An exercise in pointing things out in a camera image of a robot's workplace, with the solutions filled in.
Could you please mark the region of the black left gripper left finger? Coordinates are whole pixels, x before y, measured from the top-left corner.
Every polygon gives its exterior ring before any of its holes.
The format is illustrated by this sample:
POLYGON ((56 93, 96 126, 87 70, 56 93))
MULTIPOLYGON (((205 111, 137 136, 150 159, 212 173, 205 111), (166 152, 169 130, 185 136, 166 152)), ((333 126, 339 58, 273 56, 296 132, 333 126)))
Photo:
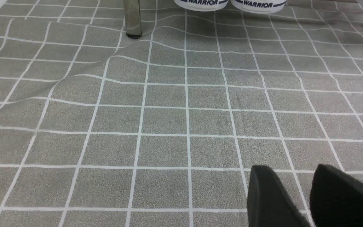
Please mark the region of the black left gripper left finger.
POLYGON ((278 175, 265 165, 251 168, 247 215, 249 227, 310 227, 278 175))

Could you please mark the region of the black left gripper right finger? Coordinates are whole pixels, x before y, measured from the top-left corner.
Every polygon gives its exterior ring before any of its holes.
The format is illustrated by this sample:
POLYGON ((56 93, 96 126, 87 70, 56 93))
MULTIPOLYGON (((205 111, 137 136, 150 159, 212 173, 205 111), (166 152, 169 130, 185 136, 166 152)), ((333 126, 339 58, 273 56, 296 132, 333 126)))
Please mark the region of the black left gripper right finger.
POLYGON ((363 227, 363 183, 327 164, 318 164, 310 193, 317 227, 363 227))

